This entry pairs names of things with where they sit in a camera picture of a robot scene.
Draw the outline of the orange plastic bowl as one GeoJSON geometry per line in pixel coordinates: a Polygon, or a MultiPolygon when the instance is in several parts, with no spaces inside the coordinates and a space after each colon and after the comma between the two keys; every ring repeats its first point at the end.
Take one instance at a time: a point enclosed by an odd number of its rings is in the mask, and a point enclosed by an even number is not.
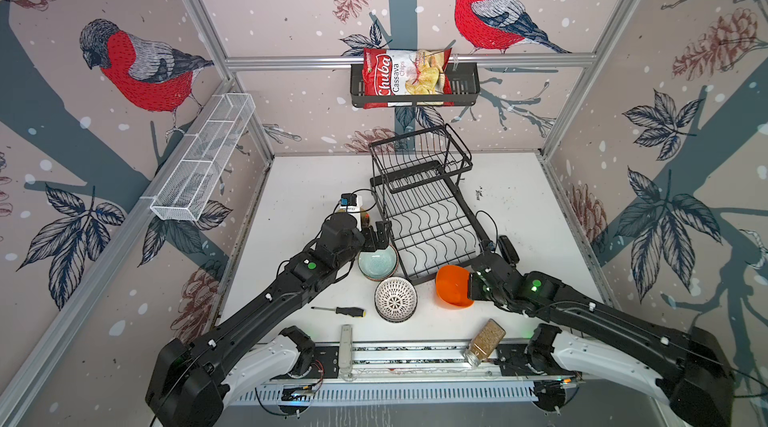
{"type": "Polygon", "coordinates": [[[441,267],[435,277],[436,294],[442,303],[454,308],[468,308],[474,304],[469,298],[470,272],[456,265],[441,267]]]}

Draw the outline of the white red patterned bowl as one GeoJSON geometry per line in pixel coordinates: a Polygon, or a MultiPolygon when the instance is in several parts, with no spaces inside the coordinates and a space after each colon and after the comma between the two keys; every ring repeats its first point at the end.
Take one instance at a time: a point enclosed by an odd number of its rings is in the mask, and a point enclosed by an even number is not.
{"type": "Polygon", "coordinates": [[[379,283],[374,293],[378,315],[390,323],[409,320],[416,311],[418,295],[413,284],[402,277],[390,277],[379,283]]]}

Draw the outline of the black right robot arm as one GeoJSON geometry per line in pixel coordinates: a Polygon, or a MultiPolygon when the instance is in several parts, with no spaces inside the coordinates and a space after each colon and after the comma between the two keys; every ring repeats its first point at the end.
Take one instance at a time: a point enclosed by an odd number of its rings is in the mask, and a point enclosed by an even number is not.
{"type": "Polygon", "coordinates": [[[730,425],[733,369],[710,332],[641,320],[543,272],[523,274],[495,253],[469,269],[470,299],[539,320],[516,362],[525,371],[586,373],[656,399],[690,426],[730,425]]]}

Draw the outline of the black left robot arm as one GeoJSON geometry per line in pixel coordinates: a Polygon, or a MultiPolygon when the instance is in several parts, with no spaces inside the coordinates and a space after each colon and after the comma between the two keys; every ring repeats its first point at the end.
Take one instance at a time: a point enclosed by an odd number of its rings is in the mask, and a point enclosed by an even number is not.
{"type": "Polygon", "coordinates": [[[292,256],[272,283],[222,324],[188,343],[160,350],[145,402],[163,426],[212,426],[235,392],[226,380],[236,364],[275,326],[340,279],[338,271],[361,252],[389,245],[392,225],[360,229],[346,212],[330,214],[319,234],[292,256]]]}

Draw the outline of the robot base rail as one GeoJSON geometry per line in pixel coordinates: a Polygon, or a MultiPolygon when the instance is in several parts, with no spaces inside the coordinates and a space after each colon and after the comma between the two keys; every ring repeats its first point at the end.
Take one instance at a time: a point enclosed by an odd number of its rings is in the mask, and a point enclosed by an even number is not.
{"type": "Polygon", "coordinates": [[[338,377],[339,343],[320,343],[310,370],[277,376],[246,389],[235,407],[298,415],[310,408],[455,403],[536,403],[557,410],[580,375],[549,367],[533,372],[521,342],[503,342],[479,367],[464,359],[461,341],[353,342],[353,381],[338,377]]]}

